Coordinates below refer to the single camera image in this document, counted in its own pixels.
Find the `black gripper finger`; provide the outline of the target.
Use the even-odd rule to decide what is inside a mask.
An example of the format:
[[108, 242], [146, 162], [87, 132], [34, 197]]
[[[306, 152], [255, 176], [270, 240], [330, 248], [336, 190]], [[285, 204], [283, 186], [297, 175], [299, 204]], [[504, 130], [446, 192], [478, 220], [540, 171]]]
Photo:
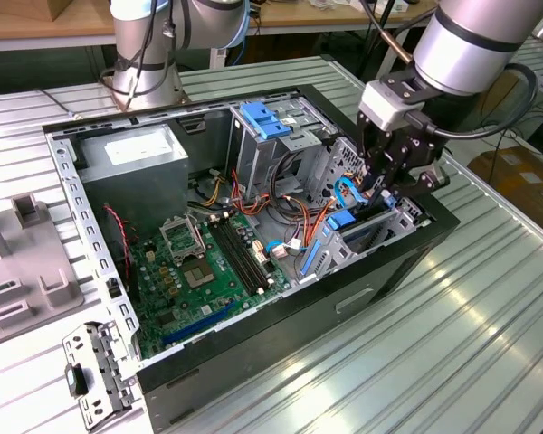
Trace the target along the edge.
[[357, 152], [367, 170], [360, 190], [380, 193], [392, 184], [401, 166], [400, 134], [381, 130], [361, 111], [357, 113], [357, 126], [360, 132]]
[[429, 165], [406, 170], [400, 166], [394, 177], [380, 175], [370, 189], [370, 203], [383, 204], [388, 208], [396, 207], [404, 199], [419, 196], [442, 189], [450, 183], [449, 175], [437, 161]]

